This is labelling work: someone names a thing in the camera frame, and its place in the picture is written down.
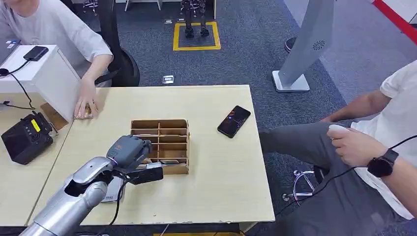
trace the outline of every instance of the yellow label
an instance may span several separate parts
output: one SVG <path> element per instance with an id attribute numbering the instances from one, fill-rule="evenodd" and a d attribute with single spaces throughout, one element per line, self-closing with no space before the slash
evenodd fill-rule
<path id="1" fill-rule="evenodd" d="M 39 132 L 40 131 L 39 125 L 36 123 L 36 121 L 34 119 L 32 120 L 32 124 L 33 124 L 33 127 L 35 128 L 35 130 L 37 132 Z"/>

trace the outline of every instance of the gray pants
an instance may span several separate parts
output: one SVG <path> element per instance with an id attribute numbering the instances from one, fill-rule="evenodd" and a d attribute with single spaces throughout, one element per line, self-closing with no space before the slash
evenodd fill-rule
<path id="1" fill-rule="evenodd" d="M 329 178 L 349 169 L 326 135 L 330 124 L 289 125 L 260 132 L 262 151 L 289 154 L 330 169 L 316 188 L 320 190 Z M 403 220 L 378 191 L 352 170 L 330 181 L 322 192 L 281 218 L 276 232 L 279 236 L 372 236 L 385 226 Z"/>

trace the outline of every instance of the white wall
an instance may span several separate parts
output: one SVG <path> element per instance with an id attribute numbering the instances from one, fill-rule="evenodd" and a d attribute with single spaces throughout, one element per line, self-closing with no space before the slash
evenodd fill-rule
<path id="1" fill-rule="evenodd" d="M 405 21 L 410 22 L 417 13 L 417 0 L 383 0 Z"/>

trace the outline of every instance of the cardboard organizer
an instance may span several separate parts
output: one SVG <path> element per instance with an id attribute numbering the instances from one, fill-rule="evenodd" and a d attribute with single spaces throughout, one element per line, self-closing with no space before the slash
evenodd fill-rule
<path id="1" fill-rule="evenodd" d="M 152 152 L 138 169 L 161 162 L 164 175 L 188 174 L 190 133 L 186 120 L 133 120 L 130 134 L 152 142 Z"/>

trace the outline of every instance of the person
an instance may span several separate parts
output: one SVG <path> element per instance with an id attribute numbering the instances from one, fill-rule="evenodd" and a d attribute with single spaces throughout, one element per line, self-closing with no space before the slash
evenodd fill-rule
<path id="1" fill-rule="evenodd" d="M 375 156 L 382 156 L 388 150 L 381 142 L 371 136 L 350 129 L 351 132 L 329 130 L 336 153 L 342 161 L 351 167 L 367 165 Z M 392 174 L 381 177 L 381 180 L 413 215 L 417 215 L 417 168 L 405 158 L 399 156 L 394 162 Z"/>
<path id="2" fill-rule="evenodd" d="M 18 38 L 24 45 L 58 45 L 82 78 L 74 115 L 84 117 L 86 105 L 98 115 L 94 81 L 113 60 L 103 38 L 91 30 L 60 0 L 1 0 L 2 38 Z M 99 84 L 108 87 L 111 81 Z"/>
<path id="3" fill-rule="evenodd" d="M 264 153 L 289 154 L 301 161 L 329 169 L 329 174 L 316 188 L 321 189 L 331 177 L 358 164 L 350 165 L 343 156 L 341 158 L 340 149 L 337 151 L 326 135 L 329 126 L 339 124 L 350 127 L 386 147 L 392 147 L 417 134 L 416 90 L 417 60 L 385 79 L 379 90 L 356 98 L 321 122 L 261 131 L 262 150 Z M 347 121 L 377 113 L 370 120 Z M 404 164 L 406 162 L 417 166 L 417 139 L 409 140 L 393 150 L 400 156 L 395 161 L 395 175 L 410 168 Z M 371 156 L 378 157 L 381 153 L 380 150 Z M 369 157 L 359 164 L 366 166 Z M 416 212 L 408 201 L 415 199 L 415 190 L 403 188 L 399 193 L 398 189 L 393 188 L 399 182 L 398 179 L 391 182 L 390 178 L 378 178 L 368 172 L 366 167 L 355 168 L 330 181 L 321 193 L 279 220 L 277 230 L 281 235 L 292 236 L 370 236 L 386 225 L 414 218 Z M 399 179 L 404 181 L 403 184 L 412 186 L 409 184 L 412 180 Z"/>

